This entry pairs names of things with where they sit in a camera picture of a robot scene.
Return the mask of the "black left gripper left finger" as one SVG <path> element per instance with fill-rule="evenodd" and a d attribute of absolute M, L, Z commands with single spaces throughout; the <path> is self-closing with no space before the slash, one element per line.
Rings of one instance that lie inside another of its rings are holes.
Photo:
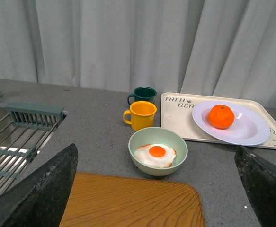
<path fill-rule="evenodd" d="M 78 150 L 70 144 L 0 196 L 0 227 L 57 227 L 73 186 Z"/>

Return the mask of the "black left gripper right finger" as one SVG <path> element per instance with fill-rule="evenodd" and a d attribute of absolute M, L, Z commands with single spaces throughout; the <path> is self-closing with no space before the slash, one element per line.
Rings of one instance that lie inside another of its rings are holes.
<path fill-rule="evenodd" d="M 239 146 L 235 164 L 249 202 L 263 227 L 276 227 L 276 165 Z"/>

